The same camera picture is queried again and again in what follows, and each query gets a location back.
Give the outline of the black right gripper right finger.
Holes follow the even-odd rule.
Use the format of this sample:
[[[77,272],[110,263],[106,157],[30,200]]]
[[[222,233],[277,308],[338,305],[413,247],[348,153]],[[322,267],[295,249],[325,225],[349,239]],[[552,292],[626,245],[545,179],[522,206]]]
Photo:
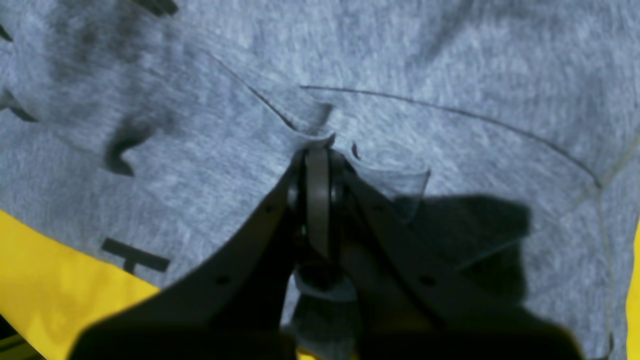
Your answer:
[[[483,291],[430,252],[340,153],[305,151],[305,237],[358,295],[361,360],[582,360],[560,326]]]

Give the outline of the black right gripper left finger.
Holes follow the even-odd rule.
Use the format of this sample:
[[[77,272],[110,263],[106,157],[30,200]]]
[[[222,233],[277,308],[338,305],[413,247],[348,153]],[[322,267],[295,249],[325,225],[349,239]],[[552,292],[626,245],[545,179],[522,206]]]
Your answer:
[[[72,360],[295,360],[281,317],[306,150],[233,237],[171,287],[85,330]]]

